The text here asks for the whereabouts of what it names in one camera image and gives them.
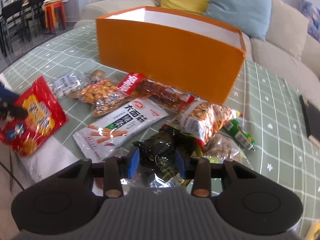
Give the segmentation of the clear brown seed bag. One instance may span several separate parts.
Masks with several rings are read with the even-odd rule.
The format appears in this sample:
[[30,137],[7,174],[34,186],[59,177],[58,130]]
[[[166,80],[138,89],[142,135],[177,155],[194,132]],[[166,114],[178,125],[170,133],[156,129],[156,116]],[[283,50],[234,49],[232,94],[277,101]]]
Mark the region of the clear brown seed bag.
[[240,147],[230,138],[217,133],[204,146],[202,154],[210,163],[221,164],[225,160],[239,161],[241,159]]

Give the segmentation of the red cracker snack bag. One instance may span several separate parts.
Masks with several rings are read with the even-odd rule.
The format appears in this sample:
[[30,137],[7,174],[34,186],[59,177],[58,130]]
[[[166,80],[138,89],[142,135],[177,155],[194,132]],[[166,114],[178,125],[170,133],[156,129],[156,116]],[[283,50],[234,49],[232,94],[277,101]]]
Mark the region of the red cracker snack bag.
[[51,92],[44,77],[38,77],[14,103],[27,111],[23,118],[14,117],[1,127],[1,142],[21,157],[33,154],[68,118]]

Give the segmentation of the dark green snack packet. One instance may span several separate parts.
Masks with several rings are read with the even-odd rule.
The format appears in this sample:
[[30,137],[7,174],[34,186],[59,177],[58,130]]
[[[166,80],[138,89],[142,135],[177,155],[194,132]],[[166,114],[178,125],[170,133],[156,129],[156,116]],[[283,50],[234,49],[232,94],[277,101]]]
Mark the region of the dark green snack packet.
[[133,142],[133,145],[140,150],[140,165],[146,173],[155,173],[165,182],[178,174],[175,161],[177,151],[191,157],[199,149],[195,138],[169,125],[162,126],[149,139]]

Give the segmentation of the white spicy strip packet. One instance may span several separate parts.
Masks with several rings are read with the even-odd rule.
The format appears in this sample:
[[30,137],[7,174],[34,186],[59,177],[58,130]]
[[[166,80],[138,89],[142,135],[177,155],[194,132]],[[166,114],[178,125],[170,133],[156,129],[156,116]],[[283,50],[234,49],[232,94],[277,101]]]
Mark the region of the white spicy strip packet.
[[151,100],[134,99],[75,132],[73,138],[84,156],[98,163],[167,116],[168,113]]

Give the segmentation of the small green candy packet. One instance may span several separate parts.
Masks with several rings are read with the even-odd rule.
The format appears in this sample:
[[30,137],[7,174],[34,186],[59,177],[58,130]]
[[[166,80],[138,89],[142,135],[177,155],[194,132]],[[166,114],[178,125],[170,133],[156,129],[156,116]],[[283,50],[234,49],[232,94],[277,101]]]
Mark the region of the small green candy packet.
[[243,148],[253,150],[255,141],[253,137],[240,125],[238,120],[233,119],[224,124],[228,134],[233,137]]

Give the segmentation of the small white candy packet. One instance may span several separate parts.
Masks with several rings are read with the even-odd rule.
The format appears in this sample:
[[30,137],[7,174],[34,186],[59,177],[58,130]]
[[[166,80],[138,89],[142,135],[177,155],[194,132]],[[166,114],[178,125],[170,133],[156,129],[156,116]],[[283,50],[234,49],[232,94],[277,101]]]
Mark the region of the small white candy packet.
[[84,73],[74,70],[57,78],[49,85],[49,88],[58,99],[63,99],[74,92],[83,90],[88,83],[89,79]]

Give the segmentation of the clear orange nut bag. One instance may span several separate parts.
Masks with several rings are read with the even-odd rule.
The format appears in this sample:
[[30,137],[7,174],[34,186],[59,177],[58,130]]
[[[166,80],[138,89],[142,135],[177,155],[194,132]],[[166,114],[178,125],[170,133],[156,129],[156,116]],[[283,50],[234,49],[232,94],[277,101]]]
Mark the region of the clear orange nut bag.
[[79,101],[93,106],[92,115],[95,117],[106,115],[130,101],[130,97],[119,91],[110,79],[101,79],[74,95]]

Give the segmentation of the red dried meat packet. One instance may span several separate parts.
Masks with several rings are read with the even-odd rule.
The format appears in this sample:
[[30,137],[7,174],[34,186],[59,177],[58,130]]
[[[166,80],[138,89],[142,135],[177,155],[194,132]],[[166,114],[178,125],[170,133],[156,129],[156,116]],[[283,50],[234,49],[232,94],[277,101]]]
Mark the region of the red dried meat packet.
[[160,105],[175,112],[180,112],[195,100],[193,95],[177,92],[172,87],[150,81],[139,73],[127,74],[117,89],[132,98],[155,98]]

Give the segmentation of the red and yellow stools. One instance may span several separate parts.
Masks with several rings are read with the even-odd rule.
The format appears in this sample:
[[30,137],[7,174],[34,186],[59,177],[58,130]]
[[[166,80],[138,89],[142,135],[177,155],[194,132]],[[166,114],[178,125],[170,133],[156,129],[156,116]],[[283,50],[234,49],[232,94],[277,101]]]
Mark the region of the red and yellow stools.
[[42,6],[46,28],[51,33],[59,25],[66,28],[67,19],[64,3],[67,0],[45,0]]

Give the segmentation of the orange cardboard box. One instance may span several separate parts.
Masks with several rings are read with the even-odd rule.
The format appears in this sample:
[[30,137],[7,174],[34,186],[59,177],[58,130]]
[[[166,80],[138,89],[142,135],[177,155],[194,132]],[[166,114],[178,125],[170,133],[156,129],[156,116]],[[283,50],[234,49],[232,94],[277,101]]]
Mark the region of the orange cardboard box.
[[223,104],[246,58],[242,31],[188,12],[136,7],[96,20],[100,62]]

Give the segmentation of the black notebook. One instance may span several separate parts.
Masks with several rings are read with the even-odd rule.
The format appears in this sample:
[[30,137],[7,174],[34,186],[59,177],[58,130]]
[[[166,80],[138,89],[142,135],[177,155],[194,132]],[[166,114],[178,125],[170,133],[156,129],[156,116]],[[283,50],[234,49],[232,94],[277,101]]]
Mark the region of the black notebook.
[[299,100],[305,120],[305,127],[308,139],[317,147],[320,144],[320,112],[307,98],[300,95]]

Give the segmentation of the beige fabric sofa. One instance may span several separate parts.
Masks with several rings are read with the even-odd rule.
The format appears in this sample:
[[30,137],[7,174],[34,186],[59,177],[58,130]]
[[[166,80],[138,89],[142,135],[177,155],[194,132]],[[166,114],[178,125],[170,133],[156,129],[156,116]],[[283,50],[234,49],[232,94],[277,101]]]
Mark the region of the beige fabric sofa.
[[[95,22],[99,16],[107,15],[125,9],[141,6],[157,7],[161,0],[104,0],[91,3],[82,10],[81,20],[75,27]],[[247,58],[265,67],[273,74],[284,78],[289,85],[319,104],[319,42],[311,35],[306,36],[301,59],[292,57],[289,53],[270,42],[244,36]]]

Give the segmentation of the beige back cushion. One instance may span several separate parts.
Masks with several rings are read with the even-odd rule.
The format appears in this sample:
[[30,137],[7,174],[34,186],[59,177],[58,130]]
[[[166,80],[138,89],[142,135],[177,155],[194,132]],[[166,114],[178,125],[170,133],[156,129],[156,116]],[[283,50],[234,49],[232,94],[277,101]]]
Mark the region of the beige back cushion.
[[272,0],[266,41],[300,60],[306,43],[308,19],[281,0]]

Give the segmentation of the light blue cushion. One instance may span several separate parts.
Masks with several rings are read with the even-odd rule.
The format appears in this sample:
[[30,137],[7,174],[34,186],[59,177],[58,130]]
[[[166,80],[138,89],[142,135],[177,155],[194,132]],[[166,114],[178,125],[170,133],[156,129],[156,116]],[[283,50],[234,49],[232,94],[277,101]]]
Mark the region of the light blue cushion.
[[203,16],[225,22],[252,38],[265,41],[272,0],[209,0]]

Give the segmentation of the blue patterned cushion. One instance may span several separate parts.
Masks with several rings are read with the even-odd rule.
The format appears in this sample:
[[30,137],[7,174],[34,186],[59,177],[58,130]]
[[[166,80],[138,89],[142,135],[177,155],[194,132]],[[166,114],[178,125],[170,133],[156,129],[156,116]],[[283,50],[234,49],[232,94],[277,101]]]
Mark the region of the blue patterned cushion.
[[307,0],[301,0],[300,12],[304,15],[308,23],[308,34],[319,42],[320,22],[319,9]]

